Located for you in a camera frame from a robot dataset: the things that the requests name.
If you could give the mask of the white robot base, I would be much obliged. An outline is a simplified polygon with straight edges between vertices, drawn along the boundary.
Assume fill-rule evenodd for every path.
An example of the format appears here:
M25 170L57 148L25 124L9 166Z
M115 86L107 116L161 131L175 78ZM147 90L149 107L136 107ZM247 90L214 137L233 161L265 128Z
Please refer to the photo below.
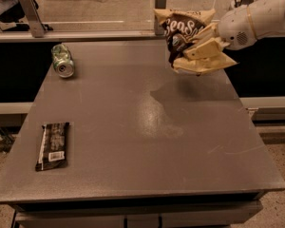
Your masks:
M231 3L230 3L230 6L229 6L229 10L234 10L238 7L241 6L241 2L238 1L238 0L233 0Z

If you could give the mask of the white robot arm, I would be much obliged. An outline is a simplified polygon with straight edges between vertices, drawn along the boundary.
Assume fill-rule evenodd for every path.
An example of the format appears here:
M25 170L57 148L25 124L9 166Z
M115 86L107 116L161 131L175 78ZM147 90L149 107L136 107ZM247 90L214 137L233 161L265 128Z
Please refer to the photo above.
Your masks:
M189 60L215 56L224 48L240 50L257 40L285 36L285 0L256 0L229 10L202 30L183 54Z

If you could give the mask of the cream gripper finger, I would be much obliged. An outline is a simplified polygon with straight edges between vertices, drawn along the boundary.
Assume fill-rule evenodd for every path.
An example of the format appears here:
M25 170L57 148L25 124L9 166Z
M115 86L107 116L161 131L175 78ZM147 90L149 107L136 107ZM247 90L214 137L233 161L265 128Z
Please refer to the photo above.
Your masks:
M209 38L207 36L207 26L205 28L203 28L200 32L198 32L196 35L194 35L191 38L191 41L189 42L190 45L201 45L203 43L205 43L206 41L210 40L212 38Z
M223 50L223 42L219 37L210 38L206 42L191 46L183 54L188 60L198 60L217 56Z

